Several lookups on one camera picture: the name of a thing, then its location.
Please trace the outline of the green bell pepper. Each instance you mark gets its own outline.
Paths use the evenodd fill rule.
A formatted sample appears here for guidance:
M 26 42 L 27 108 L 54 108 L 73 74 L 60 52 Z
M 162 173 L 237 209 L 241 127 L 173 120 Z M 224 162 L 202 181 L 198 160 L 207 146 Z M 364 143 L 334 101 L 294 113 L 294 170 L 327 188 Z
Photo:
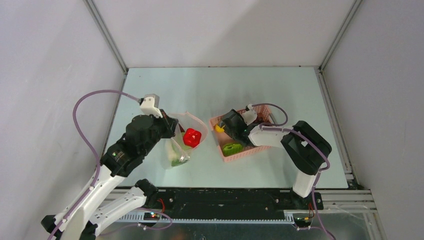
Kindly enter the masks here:
M 232 156 L 232 155 L 235 155 L 235 154 L 242 152 L 243 149 L 244 149 L 244 147 L 241 144 L 236 143 L 236 142 L 231 142 L 231 143 L 225 144 L 221 148 L 221 151 L 222 151 L 222 154 L 225 157 L 228 157 L 228 156 Z

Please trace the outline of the white radish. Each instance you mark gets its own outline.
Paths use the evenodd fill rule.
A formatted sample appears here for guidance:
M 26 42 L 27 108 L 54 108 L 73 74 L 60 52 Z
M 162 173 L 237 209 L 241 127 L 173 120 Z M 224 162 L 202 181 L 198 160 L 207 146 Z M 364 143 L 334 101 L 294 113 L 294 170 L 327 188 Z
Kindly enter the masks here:
M 167 159 L 172 163 L 180 159 L 179 153 L 174 149 L 174 144 L 171 139 L 165 141 L 165 149 L 167 154 Z

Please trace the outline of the left aluminium frame post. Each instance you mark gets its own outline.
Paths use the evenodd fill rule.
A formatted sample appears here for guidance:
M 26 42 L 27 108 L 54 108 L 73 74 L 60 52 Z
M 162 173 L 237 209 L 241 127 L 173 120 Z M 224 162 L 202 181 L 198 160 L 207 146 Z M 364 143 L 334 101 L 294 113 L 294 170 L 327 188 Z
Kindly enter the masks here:
M 104 20 L 104 18 L 102 17 L 102 14 L 99 10 L 99 8 L 97 7 L 96 3 L 94 0 L 83 0 L 84 4 L 86 5 L 94 23 L 96 24 L 97 28 L 99 29 L 99 32 L 101 33 L 106 45 L 108 46 L 108 48 L 110 49 L 113 57 L 115 58 L 117 64 L 119 65 L 121 71 L 123 72 L 124 75 L 128 74 L 128 66 L 124 61 L 124 58 L 122 56 L 122 54 L 120 53 L 120 50 L 111 34 L 111 32 L 109 31 L 109 28 Z

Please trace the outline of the aluminium frame post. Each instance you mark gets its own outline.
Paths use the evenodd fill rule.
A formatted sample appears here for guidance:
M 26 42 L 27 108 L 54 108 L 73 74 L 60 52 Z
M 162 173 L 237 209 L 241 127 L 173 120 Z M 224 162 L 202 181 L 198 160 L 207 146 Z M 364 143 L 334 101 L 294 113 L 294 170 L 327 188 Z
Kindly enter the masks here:
M 354 17 L 356 16 L 358 10 L 360 9 L 361 5 L 363 3 L 363 0 L 354 0 L 352 5 L 350 6 L 346 16 L 344 17 L 334 39 L 332 40 L 330 47 L 328 48 L 327 52 L 324 55 L 323 60 L 321 61 L 320 65 L 319 65 L 319 70 L 322 73 L 325 68 L 327 67 L 327 65 L 329 64 L 332 56 L 334 55 L 334 53 L 336 52 L 343 36 L 345 35 L 348 27 L 350 26 L 352 20 L 354 19 Z
M 94 0 L 83 0 L 84 4 L 86 5 L 94 23 L 96 24 L 97 28 L 99 29 L 99 32 L 101 33 L 106 45 L 108 46 L 108 48 L 110 49 L 113 57 L 115 58 L 117 64 L 119 65 L 121 71 L 123 72 L 124 75 L 128 74 L 128 66 L 124 61 L 124 58 L 122 56 L 122 54 L 120 53 L 120 50 L 111 34 L 111 32 L 109 31 L 109 28 L 104 20 L 104 18 L 102 17 L 102 14 L 99 10 L 99 8 L 97 7 L 96 3 Z

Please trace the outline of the red bell pepper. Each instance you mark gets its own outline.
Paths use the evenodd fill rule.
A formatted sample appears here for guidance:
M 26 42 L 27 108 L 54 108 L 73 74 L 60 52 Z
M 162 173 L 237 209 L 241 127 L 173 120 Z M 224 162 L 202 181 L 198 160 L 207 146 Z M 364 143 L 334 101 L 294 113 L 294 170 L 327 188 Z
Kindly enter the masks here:
M 202 133 L 193 128 L 187 128 L 182 137 L 183 143 L 191 148 L 196 148 L 200 144 L 201 138 Z

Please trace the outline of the pink perforated plastic basket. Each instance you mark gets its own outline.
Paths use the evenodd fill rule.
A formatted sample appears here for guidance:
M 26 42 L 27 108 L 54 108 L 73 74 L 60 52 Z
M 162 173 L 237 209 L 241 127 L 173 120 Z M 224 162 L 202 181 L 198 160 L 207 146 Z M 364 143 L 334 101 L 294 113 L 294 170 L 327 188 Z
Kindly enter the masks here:
M 272 117 L 270 117 L 270 115 L 272 115 L 272 111 L 270 110 L 268 106 L 260 105 L 260 106 L 254 106 L 253 108 L 258 114 L 257 116 L 260 120 L 262 119 L 267 123 L 274 123 L 274 120 L 272 119 Z M 247 157 L 247 156 L 250 156 L 250 155 L 253 155 L 253 154 L 256 154 L 271 148 L 271 146 L 246 146 L 243 148 L 243 151 L 237 154 L 224 156 L 222 153 L 222 147 L 228 143 L 238 143 L 238 142 L 231 139 L 226 133 L 224 132 L 218 133 L 214 130 L 214 126 L 218 124 L 221 121 L 221 119 L 222 119 L 222 115 L 212 117 L 209 119 L 208 124 L 212 132 L 212 135 L 214 137 L 214 140 L 216 142 L 216 145 L 217 145 L 216 148 L 220 154 L 220 157 L 223 159 L 224 162 L 231 162 L 231 161 L 244 158 L 244 157 Z

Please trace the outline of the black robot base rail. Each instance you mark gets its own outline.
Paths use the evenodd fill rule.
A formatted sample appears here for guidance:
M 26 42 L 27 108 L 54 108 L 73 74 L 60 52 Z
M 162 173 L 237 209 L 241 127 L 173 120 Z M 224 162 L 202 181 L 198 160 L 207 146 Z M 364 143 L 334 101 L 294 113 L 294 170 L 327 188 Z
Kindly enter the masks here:
M 160 187 L 142 207 L 177 221 L 282 221 L 290 211 L 324 209 L 319 192 L 301 198 L 288 188 Z

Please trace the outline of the clear zip top bag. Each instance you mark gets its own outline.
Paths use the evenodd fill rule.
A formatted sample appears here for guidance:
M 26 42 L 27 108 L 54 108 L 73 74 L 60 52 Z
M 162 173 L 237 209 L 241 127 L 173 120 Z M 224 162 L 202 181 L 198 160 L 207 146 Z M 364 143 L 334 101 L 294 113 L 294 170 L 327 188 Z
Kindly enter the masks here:
M 188 111 L 170 113 L 168 116 L 177 119 L 178 125 L 174 136 L 164 142 L 165 152 L 161 166 L 166 170 L 189 162 L 194 151 L 208 136 L 206 124 Z

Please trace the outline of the right aluminium frame post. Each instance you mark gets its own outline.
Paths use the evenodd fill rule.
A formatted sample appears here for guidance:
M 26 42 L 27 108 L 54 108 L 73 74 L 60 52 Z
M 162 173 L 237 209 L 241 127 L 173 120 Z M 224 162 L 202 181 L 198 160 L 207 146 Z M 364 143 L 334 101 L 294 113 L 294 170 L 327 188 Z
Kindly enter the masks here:
M 361 5 L 363 3 L 363 0 L 354 0 L 352 5 L 350 6 L 346 16 L 344 17 L 334 39 L 332 40 L 330 47 L 328 48 L 327 52 L 324 55 L 323 60 L 321 61 L 320 65 L 319 65 L 319 70 L 322 73 L 325 68 L 327 67 L 327 65 L 329 64 L 332 56 L 334 55 L 334 53 L 336 52 L 343 36 L 345 35 L 348 27 L 350 26 L 352 20 L 354 19 L 354 17 L 356 16 L 358 10 L 360 9 Z

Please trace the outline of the green leafy lettuce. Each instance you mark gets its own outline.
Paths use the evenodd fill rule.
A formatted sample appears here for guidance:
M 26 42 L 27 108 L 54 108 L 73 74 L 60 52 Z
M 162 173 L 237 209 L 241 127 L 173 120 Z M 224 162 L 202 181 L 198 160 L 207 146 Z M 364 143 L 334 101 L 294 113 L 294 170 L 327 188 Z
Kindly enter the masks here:
M 191 153 L 193 151 L 193 148 L 192 147 L 186 146 L 183 143 L 183 135 L 184 135 L 184 132 L 181 133 L 180 135 L 177 135 L 175 138 L 172 138 L 171 139 L 173 141 L 173 147 L 174 147 L 174 149 L 180 155 L 178 161 L 170 162 L 172 168 L 173 167 L 180 166 L 180 165 L 183 165 L 186 162 L 188 162 L 189 159 L 190 159 L 190 155 L 191 155 Z

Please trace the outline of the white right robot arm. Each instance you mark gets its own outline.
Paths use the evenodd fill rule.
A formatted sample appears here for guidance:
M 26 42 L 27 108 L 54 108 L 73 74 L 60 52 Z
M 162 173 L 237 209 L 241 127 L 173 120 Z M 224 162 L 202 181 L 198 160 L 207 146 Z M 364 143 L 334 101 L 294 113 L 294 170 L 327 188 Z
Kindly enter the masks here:
M 244 113 L 232 109 L 222 116 L 216 127 L 243 147 L 285 149 L 297 168 L 291 204 L 297 209 L 310 204 L 310 193 L 315 189 L 319 175 L 331 166 L 328 157 L 332 147 L 306 121 L 300 120 L 289 129 L 281 123 L 259 120 L 253 109 Z

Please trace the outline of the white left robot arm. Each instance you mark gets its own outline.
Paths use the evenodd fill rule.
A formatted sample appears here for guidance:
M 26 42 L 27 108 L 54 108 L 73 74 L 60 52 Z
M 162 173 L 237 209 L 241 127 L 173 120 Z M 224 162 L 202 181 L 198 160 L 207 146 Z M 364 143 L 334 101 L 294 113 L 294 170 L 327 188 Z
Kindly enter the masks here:
M 143 163 L 145 157 L 162 139 L 175 137 L 179 121 L 162 114 L 160 117 L 137 115 L 126 126 L 125 132 L 102 157 L 79 195 L 62 212 L 46 215 L 41 225 L 60 240 L 77 211 L 83 212 L 80 240 L 94 240 L 111 223 L 138 208 L 153 208 L 158 202 L 158 189 L 147 179 L 141 179 L 123 196 L 101 207 L 112 190 Z

